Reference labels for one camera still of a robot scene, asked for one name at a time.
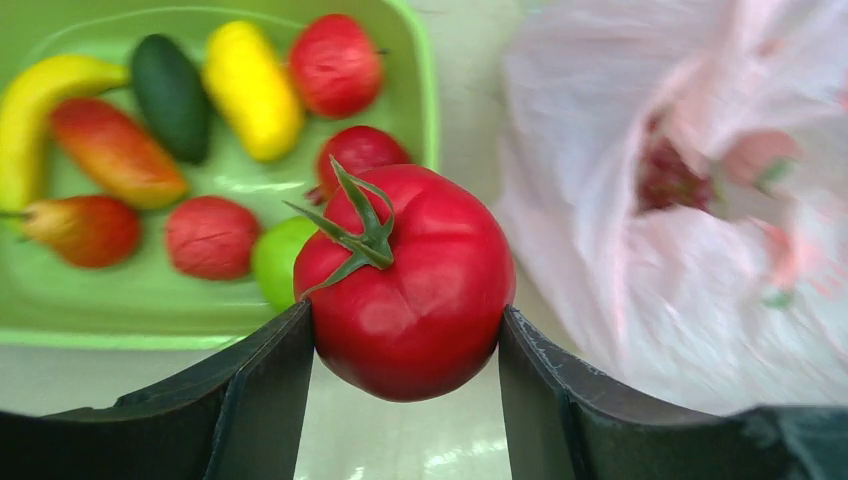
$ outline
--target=grape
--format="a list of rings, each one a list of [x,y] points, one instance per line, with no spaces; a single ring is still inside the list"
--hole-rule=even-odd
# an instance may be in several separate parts
[[[682,205],[709,211],[715,197],[712,179],[692,172],[668,139],[647,152],[643,163],[644,175],[637,188],[641,210]]]

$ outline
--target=avocado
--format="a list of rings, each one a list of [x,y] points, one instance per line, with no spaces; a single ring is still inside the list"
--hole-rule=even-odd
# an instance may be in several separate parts
[[[173,40],[148,35],[130,61],[132,90],[150,133],[177,160],[209,155],[212,106],[194,63]]]

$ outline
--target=green plastic container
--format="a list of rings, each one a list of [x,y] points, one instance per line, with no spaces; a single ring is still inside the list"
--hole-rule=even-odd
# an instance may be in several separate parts
[[[306,204],[302,195],[315,185],[315,156],[326,139],[348,126],[385,129],[417,162],[438,170],[433,58],[424,28],[405,0],[2,2],[0,85],[5,87],[25,67],[59,53],[85,53],[126,64],[133,47],[152,33],[173,36],[202,61],[207,36],[235,19],[263,27],[284,54],[305,25],[328,13],[355,16],[381,48],[390,50],[384,58],[387,83],[377,104],[343,121],[311,117],[297,149],[273,165],[251,160],[217,118],[210,159],[198,169],[185,168],[194,195],[218,194],[240,202],[269,228],[292,216],[283,200]],[[105,98],[136,113],[128,88]],[[50,148],[51,196],[99,191],[55,145]],[[141,251],[129,262],[104,271],[65,266],[34,242],[0,232],[0,343],[220,348],[270,320],[274,311],[252,278],[215,283],[171,269],[163,241],[169,213],[146,213]]]

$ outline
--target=yellow vegetable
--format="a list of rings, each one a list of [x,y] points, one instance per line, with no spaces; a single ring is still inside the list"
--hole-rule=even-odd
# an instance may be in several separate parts
[[[43,198],[51,111],[69,97],[97,95],[128,81],[122,66],[72,54],[42,60],[12,81],[0,101],[0,211],[21,211]]]
[[[238,20],[216,30],[207,44],[203,83],[254,160],[271,162],[295,147],[303,107],[259,27]]]

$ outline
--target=white plastic bag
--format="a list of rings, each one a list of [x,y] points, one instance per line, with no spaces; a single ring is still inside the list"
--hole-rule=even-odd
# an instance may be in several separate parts
[[[529,17],[505,56],[494,211],[587,360],[709,413],[848,404],[845,39],[845,0],[567,0]],[[773,199],[731,188],[732,220],[636,215],[644,125],[663,105],[697,172],[768,127],[804,162]]]

